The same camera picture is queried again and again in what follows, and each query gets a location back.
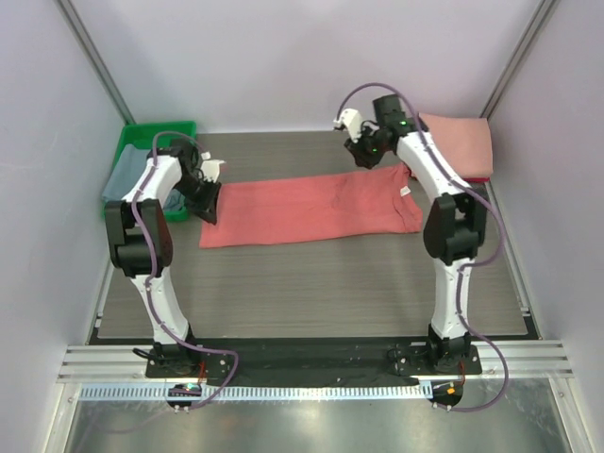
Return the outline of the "coral red t shirt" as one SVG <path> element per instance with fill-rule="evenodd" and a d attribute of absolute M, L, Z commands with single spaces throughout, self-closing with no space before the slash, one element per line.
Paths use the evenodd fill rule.
<path fill-rule="evenodd" d="M 199 247 L 306 243 L 367 234 L 417 233 L 423 212 L 402 163 L 377 170 L 229 183 L 217 223 L 204 223 Z"/>

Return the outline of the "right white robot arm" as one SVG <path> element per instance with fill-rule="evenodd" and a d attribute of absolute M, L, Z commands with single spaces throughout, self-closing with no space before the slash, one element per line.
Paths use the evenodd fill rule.
<path fill-rule="evenodd" d="M 345 148 L 360 167 L 372 169 L 393 152 L 421 184 L 430 208 L 423 229 L 424 247 L 435 270 L 435 306 L 421 360 L 433 373 L 480 371 L 465 312 L 469 277 L 486 232 L 487 210 L 468 193 L 468 184 L 438 150 L 428 126 L 406 113 L 398 96 L 373 102 L 375 120 L 340 108 L 334 120 L 348 138 Z"/>

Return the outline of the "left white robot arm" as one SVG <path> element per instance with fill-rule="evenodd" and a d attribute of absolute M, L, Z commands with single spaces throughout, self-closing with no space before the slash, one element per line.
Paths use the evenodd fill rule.
<path fill-rule="evenodd" d="M 164 205 L 176 190 L 191 214 L 215 225 L 223 164 L 202 151 L 195 138 L 162 131 L 153 138 L 133 188 L 105 205 L 110 260 L 137 288 L 153 328 L 152 349 L 142 356 L 183 378 L 198 370 L 200 351 L 171 280 L 174 248 Z"/>

